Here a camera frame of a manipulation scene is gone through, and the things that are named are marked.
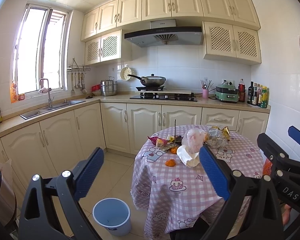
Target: green electric cooker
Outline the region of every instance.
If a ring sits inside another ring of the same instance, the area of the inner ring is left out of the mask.
[[[217,86],[215,97],[222,102],[236,103],[239,101],[238,90],[231,82]]]

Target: range hood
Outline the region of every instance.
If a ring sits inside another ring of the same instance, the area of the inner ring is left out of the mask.
[[[139,47],[201,45],[202,27],[176,27],[175,20],[150,22],[150,29],[126,33],[124,39]]]

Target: blue bucket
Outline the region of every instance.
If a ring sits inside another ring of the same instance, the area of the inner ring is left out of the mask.
[[[105,198],[100,200],[92,210],[94,220],[110,234],[125,236],[131,231],[130,208],[118,198]]]

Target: red bottle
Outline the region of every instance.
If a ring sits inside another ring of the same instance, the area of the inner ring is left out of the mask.
[[[241,82],[239,84],[239,102],[245,102],[245,84],[243,82],[243,78],[241,78]]]

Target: wok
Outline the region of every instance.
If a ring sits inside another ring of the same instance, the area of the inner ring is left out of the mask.
[[[138,77],[131,74],[128,74],[128,76],[140,79],[141,84],[145,87],[159,87],[162,86],[166,80],[165,77],[158,77],[154,74],[151,74],[151,76],[148,77]]]

